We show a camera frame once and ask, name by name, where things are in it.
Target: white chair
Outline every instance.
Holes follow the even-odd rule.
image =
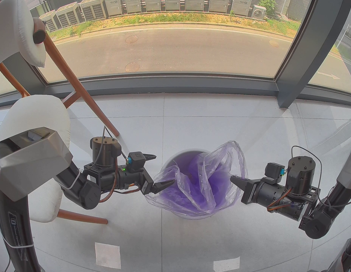
[[[24,0],[0,2],[0,63],[20,52],[28,63],[44,66],[43,43],[33,42],[34,23]],[[56,130],[66,146],[70,142],[70,119],[62,101],[54,96],[33,95],[19,99],[8,111],[0,126],[0,141],[29,129],[47,127]],[[107,224],[107,220],[60,210],[60,185],[51,179],[28,195],[29,216],[47,223],[56,217]]]

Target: paper on floor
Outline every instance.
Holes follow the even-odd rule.
[[[120,247],[95,243],[96,265],[121,269]]]
[[[240,268],[240,257],[229,260],[214,261],[213,270],[215,272],[223,272]]]

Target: wooden chair leg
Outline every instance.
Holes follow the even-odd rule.
[[[70,93],[67,97],[65,97],[62,102],[64,104],[64,106],[66,107],[66,109],[71,106],[74,102],[76,102],[79,98],[80,98],[80,94],[77,93],[76,91],[73,91],[72,93]]]
[[[27,90],[16,80],[16,78],[11,74],[11,72],[6,68],[6,66],[1,62],[0,71],[5,76],[5,78],[12,84],[13,87],[22,95],[22,97],[30,96]]]
[[[82,215],[78,213],[73,213],[72,211],[66,210],[59,210],[58,211],[58,218],[67,219],[67,220],[76,220],[78,222],[85,222],[85,223],[94,223],[94,224],[107,224],[109,221],[104,218],[98,218],[96,216],[90,215]]]
[[[83,98],[91,110],[99,117],[99,119],[105,124],[106,127],[115,135],[119,136],[119,131],[110,122],[109,118],[103,113],[100,107],[96,104],[91,95],[87,92],[82,83],[78,80],[74,72],[70,69],[67,62],[62,57],[59,50],[56,48],[52,39],[46,34],[46,39],[44,40],[44,46],[46,47],[46,52],[51,57],[53,62],[56,64],[58,69],[64,75],[64,77],[70,82],[76,92]]]

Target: glass pane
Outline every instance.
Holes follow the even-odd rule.
[[[0,95],[4,93],[9,93],[15,91],[15,87],[13,87],[10,82],[3,76],[0,71]]]
[[[195,71],[273,79],[310,0],[25,0],[79,77]],[[48,82],[64,77],[47,58]]]
[[[351,93],[351,10],[335,45],[309,84]]]

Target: trash bag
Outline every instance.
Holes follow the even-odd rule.
[[[150,204],[186,218],[207,217],[232,206],[241,189],[230,182],[230,177],[248,178],[244,154],[235,141],[228,141],[213,152],[198,154],[182,168],[174,162],[162,169],[154,182],[175,179],[175,183],[145,197]]]

